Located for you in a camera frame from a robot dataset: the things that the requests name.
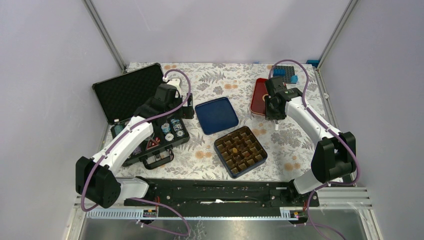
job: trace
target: foam case lid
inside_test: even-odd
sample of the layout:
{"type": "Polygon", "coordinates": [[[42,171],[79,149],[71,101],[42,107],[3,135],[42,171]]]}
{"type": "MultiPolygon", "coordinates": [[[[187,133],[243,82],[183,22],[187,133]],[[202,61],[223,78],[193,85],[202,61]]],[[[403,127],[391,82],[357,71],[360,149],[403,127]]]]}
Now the foam case lid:
{"type": "Polygon", "coordinates": [[[92,88],[100,102],[107,122],[123,121],[131,118],[134,111],[156,93],[163,84],[161,65],[159,63],[122,74],[101,82],[92,88]]]}

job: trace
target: black mounting plate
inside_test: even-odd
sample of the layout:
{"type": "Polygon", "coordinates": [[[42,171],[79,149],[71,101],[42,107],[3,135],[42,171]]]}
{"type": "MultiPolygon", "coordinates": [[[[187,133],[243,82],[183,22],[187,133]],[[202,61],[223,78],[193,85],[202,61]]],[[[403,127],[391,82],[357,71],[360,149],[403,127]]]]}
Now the black mounting plate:
{"type": "MultiPolygon", "coordinates": [[[[148,193],[152,198],[159,197],[160,203],[171,206],[185,217],[280,217],[280,207],[304,206],[303,202],[293,204],[282,200],[289,194],[289,191],[285,190],[289,186],[288,182],[155,178],[147,180],[151,182],[148,193]],[[205,204],[216,200],[226,203],[205,204]]],[[[143,203],[127,199],[124,205],[143,206],[143,203]]],[[[318,207],[318,198],[313,199],[310,206],[318,207]]],[[[175,214],[159,207],[159,217],[175,217],[175,214]]]]}

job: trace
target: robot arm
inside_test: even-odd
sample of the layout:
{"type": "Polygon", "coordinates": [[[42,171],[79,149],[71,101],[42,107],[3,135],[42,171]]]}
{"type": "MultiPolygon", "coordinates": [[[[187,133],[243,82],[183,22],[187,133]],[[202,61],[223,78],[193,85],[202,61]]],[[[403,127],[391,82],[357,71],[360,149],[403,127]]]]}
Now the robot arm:
{"type": "MultiPolygon", "coordinates": [[[[157,116],[154,121],[161,123],[170,117],[163,113],[170,109],[176,109],[179,104],[181,108],[174,110],[174,114],[186,119],[193,118],[193,106],[190,102],[188,106],[183,106],[182,97],[177,92],[178,87],[175,85],[178,85],[180,81],[170,82],[172,84],[161,84],[157,88],[155,96],[135,111],[125,129],[111,143],[91,159],[81,157],[76,162],[77,193],[83,195],[85,189],[85,196],[103,208],[109,208],[117,200],[145,196],[149,187],[145,181],[137,177],[117,180],[115,174],[131,152],[153,134],[152,123],[146,122],[146,119],[157,116]]],[[[192,101],[192,98],[192,95],[189,94],[185,102],[192,101]]]]}
{"type": "Polygon", "coordinates": [[[83,193],[84,184],[91,169],[100,159],[86,191],[86,197],[103,208],[109,208],[118,200],[143,198],[149,185],[139,178],[116,179],[115,174],[131,152],[153,134],[151,123],[144,122],[141,116],[133,116],[109,145],[96,153],[91,159],[81,157],[76,162],[76,192],[83,193]]]}
{"type": "Polygon", "coordinates": [[[312,140],[315,153],[311,169],[290,181],[294,195],[309,193],[333,179],[353,173],[355,162],[342,144],[329,132],[332,130],[355,153],[356,141],[350,132],[341,133],[329,124],[306,102],[302,102],[302,92],[297,88],[287,89],[283,79],[272,77],[265,82],[269,97],[265,99],[265,116],[269,120],[281,120],[287,116],[294,119],[312,140]],[[307,108],[317,116],[312,116],[307,108]]]}

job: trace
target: metal frame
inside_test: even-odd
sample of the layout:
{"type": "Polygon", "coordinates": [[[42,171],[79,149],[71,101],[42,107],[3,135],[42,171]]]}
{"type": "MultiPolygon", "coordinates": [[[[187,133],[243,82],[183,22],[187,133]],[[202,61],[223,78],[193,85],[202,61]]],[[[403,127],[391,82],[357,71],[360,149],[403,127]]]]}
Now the metal frame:
{"type": "Polygon", "coordinates": [[[349,16],[351,15],[352,11],[354,10],[355,6],[359,0],[350,0],[347,4],[346,9],[343,12],[343,15],[340,18],[340,21],[338,21],[337,26],[335,27],[330,39],[327,42],[327,45],[324,48],[324,51],[322,52],[321,56],[319,57],[319,64],[318,69],[321,68],[323,65],[323,62],[326,60],[331,48],[333,47],[334,43],[336,42],[337,37],[339,37],[340,32],[342,31],[343,27],[345,26],[346,22],[348,21],[349,16]]]}
{"type": "MultiPolygon", "coordinates": [[[[145,210],[154,210],[154,207],[119,207],[119,208],[96,208],[85,215],[86,219],[118,219],[118,220],[151,220],[151,217],[143,217],[145,210]]],[[[281,216],[262,216],[262,217],[222,217],[222,216],[187,216],[186,220],[212,220],[212,221],[296,221],[297,218],[290,217],[290,210],[280,207],[281,216]]],[[[155,220],[178,220],[181,218],[175,217],[155,217],[155,220]]]]}
{"type": "Polygon", "coordinates": [[[113,59],[115,59],[116,64],[118,64],[121,71],[124,72],[125,69],[126,69],[125,62],[122,59],[121,54],[119,53],[114,42],[112,41],[112,38],[108,33],[108,30],[106,30],[106,27],[103,24],[103,21],[100,18],[99,13],[97,12],[96,7],[94,6],[92,0],[82,0],[82,1],[84,2],[84,5],[88,10],[88,13],[92,17],[93,22],[95,23],[98,30],[100,31],[101,37],[103,38],[104,42],[106,43],[107,47],[109,48],[110,53],[113,56],[113,59]]]}
{"type": "MultiPolygon", "coordinates": [[[[117,50],[115,44],[113,43],[108,31],[106,30],[105,25],[103,24],[92,0],[82,0],[87,7],[87,10],[91,17],[93,18],[93,21],[95,22],[97,28],[100,31],[101,36],[103,37],[106,45],[108,46],[113,58],[115,59],[118,66],[121,68],[122,72],[125,71],[126,65],[119,54],[119,51],[117,50]]],[[[333,114],[333,106],[331,104],[330,96],[327,93],[327,88],[325,86],[325,83],[323,81],[323,76],[320,73],[320,67],[322,66],[323,62],[327,58],[331,48],[333,47],[337,37],[339,36],[341,30],[345,26],[349,16],[351,15],[353,9],[355,8],[356,4],[359,2],[359,0],[350,0],[348,3],[342,17],[340,18],[340,21],[338,22],[336,28],[334,29],[334,32],[332,33],[327,45],[324,48],[324,51],[322,52],[319,60],[319,64],[315,70],[315,80],[318,84],[318,89],[321,93],[322,102],[324,105],[324,111],[327,115],[327,120],[335,127],[338,127],[338,122],[333,114]]],[[[360,215],[363,228],[365,230],[365,234],[369,240],[382,240],[382,234],[380,231],[380,228],[376,222],[375,213],[370,201],[370,198],[368,196],[367,189],[365,187],[326,187],[317,192],[318,199],[320,206],[319,207],[311,207],[311,209],[332,209],[332,210],[343,210],[343,209],[356,209],[358,214],[360,215]]],[[[64,239],[66,240],[78,240],[80,238],[80,234],[83,229],[84,221],[87,217],[89,217],[85,212],[81,210],[80,207],[80,201],[81,196],[78,196],[75,200],[74,208],[72,209],[70,218],[67,223],[67,227],[64,233],[64,239]]],[[[92,206],[94,203],[90,200],[86,200],[85,203],[88,207],[92,206]]],[[[119,212],[119,210],[125,210],[124,212],[131,212],[131,211],[142,211],[143,209],[149,209],[149,207],[129,207],[124,206],[123,201],[122,202],[116,202],[111,208],[108,209],[98,209],[97,212],[101,215],[102,213],[105,214],[105,216],[113,216],[113,214],[107,214],[108,212],[119,212]]],[[[280,208],[283,213],[286,211],[292,211],[292,210],[301,210],[299,207],[282,207],[280,208]]],[[[234,220],[234,217],[197,217],[199,220],[234,220]]],[[[177,217],[161,217],[161,219],[169,219],[169,220],[175,220],[179,219],[177,217]]],[[[249,217],[249,218],[241,218],[237,217],[237,220],[281,220],[280,218],[266,218],[266,217],[249,217]]]]}

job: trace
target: black case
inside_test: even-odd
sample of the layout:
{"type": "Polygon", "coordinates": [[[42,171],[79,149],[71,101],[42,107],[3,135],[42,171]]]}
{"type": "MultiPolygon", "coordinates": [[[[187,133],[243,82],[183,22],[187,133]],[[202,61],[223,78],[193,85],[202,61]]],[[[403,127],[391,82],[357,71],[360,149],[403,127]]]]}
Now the black case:
{"type": "MultiPolygon", "coordinates": [[[[127,121],[134,115],[136,109],[143,105],[150,97],[155,95],[158,86],[164,83],[163,76],[161,65],[155,63],[92,85],[107,122],[113,125],[110,131],[114,138],[116,136],[116,128],[120,129],[125,127],[127,121]]],[[[158,138],[159,145],[147,149],[149,139],[143,141],[139,145],[142,152],[137,154],[133,152],[122,166],[128,167],[140,161],[143,162],[146,169],[151,170],[172,161],[174,154],[171,149],[188,142],[190,135],[181,118],[171,116],[168,118],[167,122],[170,125],[171,133],[174,135],[172,141],[166,141],[161,126],[153,122],[154,136],[152,138],[158,138]],[[178,119],[181,123],[182,130],[184,131],[182,137],[177,137],[173,125],[171,124],[171,119],[178,119]],[[162,152],[168,152],[169,156],[165,158],[159,157],[159,160],[155,157],[155,161],[148,162],[149,157],[160,156],[162,152]]]]}

